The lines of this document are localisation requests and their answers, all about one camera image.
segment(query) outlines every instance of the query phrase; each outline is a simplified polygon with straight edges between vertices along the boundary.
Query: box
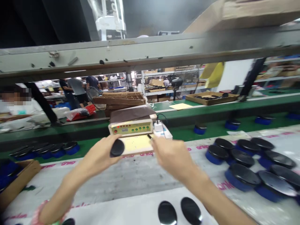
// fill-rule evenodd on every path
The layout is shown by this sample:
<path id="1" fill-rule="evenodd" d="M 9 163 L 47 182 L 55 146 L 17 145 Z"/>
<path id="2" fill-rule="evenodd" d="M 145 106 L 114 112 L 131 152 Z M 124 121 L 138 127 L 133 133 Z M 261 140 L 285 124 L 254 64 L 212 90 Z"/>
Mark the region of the box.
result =
<path id="1" fill-rule="evenodd" d="M 149 85 L 150 85 L 150 86 L 153 86 L 153 85 L 156 85 L 156 86 L 164 86 L 164 85 L 163 85 L 163 81 L 156 80 L 156 79 L 151 79 L 151 80 L 149 81 Z"/>
<path id="2" fill-rule="evenodd" d="M 280 26 L 300 18 L 299 0 L 218 0 L 184 33 Z"/>
<path id="3" fill-rule="evenodd" d="M 37 160 L 26 160 L 17 162 L 24 169 L 17 175 L 18 177 L 0 194 L 0 213 L 18 196 L 23 188 L 41 170 L 41 165 Z"/>
<path id="4" fill-rule="evenodd" d="M 185 99 L 192 101 L 192 102 L 199 103 L 199 104 L 203 104 L 203 105 L 215 105 L 215 104 L 220 104 L 220 103 L 225 103 L 225 102 L 233 102 L 239 96 L 239 95 L 234 95 L 234 94 L 228 94 L 228 97 L 214 99 L 214 100 L 204 100 L 204 99 L 194 98 L 194 96 L 206 96 L 206 95 L 222 96 L 222 94 L 223 93 L 220 93 L 220 92 L 202 92 L 202 93 L 197 93 L 197 94 L 186 95 Z"/>

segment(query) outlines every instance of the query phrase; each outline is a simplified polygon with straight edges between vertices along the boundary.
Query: yellow card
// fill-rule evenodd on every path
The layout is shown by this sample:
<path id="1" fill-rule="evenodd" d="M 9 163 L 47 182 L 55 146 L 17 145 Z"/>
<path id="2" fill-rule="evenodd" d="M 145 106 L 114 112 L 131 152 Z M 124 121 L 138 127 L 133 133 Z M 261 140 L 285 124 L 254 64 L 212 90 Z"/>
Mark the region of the yellow card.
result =
<path id="1" fill-rule="evenodd" d="M 180 103 L 180 104 L 176 104 L 176 105 L 172 105 L 170 106 L 171 108 L 180 110 L 180 109 L 186 109 L 186 108 L 190 108 L 192 106 L 188 105 L 188 104 L 184 104 L 184 103 Z"/>

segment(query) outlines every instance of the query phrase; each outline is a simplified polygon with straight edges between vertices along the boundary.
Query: yellow control panel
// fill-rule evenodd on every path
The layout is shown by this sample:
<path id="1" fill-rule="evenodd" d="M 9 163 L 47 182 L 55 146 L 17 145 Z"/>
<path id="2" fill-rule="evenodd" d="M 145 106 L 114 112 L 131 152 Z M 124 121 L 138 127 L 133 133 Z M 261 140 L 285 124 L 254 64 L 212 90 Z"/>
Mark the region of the yellow control panel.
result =
<path id="1" fill-rule="evenodd" d="M 136 124 L 124 124 L 112 126 L 113 134 L 137 134 L 142 132 L 151 132 L 152 121 L 136 123 Z"/>

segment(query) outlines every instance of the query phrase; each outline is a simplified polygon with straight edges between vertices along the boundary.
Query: black shorts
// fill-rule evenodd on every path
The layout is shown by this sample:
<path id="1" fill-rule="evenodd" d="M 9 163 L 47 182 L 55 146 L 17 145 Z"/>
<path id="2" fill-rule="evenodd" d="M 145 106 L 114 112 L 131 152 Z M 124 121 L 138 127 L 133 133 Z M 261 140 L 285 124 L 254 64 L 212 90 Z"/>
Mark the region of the black shorts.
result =
<path id="1" fill-rule="evenodd" d="M 81 95 L 76 95 L 76 98 L 78 99 L 80 104 L 83 104 L 85 101 L 88 103 L 90 100 L 88 99 L 88 96 L 86 93 Z"/>

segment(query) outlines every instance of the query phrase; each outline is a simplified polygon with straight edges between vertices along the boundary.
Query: gray metal frame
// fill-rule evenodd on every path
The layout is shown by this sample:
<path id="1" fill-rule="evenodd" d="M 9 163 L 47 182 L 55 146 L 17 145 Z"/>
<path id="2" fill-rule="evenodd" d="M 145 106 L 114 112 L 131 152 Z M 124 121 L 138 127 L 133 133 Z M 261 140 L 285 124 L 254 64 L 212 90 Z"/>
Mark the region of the gray metal frame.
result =
<path id="1" fill-rule="evenodd" d="M 59 57 L 50 58 L 49 52 Z M 0 84 L 300 53 L 300 25 L 0 50 Z M 64 73 L 75 70 L 86 70 Z"/>

